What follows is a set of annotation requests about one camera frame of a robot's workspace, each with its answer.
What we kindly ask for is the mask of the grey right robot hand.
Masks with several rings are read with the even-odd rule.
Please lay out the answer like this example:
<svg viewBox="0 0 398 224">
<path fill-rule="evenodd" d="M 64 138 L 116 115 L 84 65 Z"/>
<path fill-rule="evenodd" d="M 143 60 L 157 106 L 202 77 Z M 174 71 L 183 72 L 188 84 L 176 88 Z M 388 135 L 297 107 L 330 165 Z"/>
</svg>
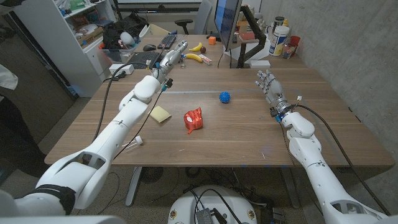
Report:
<svg viewBox="0 0 398 224">
<path fill-rule="evenodd" d="M 259 70 L 257 76 L 261 82 L 255 81 L 255 84 L 263 91 L 266 101 L 271 105 L 271 116 L 282 120 L 292 109 L 286 100 L 282 85 L 269 70 Z"/>
</svg>

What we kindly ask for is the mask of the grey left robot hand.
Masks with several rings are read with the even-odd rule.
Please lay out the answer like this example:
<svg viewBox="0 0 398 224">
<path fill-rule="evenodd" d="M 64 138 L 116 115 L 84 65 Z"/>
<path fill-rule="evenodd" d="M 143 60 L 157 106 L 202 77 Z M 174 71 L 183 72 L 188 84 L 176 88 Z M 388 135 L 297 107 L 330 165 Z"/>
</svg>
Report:
<svg viewBox="0 0 398 224">
<path fill-rule="evenodd" d="M 165 57 L 160 61 L 159 68 L 153 70 L 153 77 L 156 78 L 160 83 L 163 83 L 167 79 L 167 74 L 174 65 L 176 65 L 187 48 L 188 43 L 186 40 L 182 40 L 177 46 L 168 52 Z"/>
</svg>

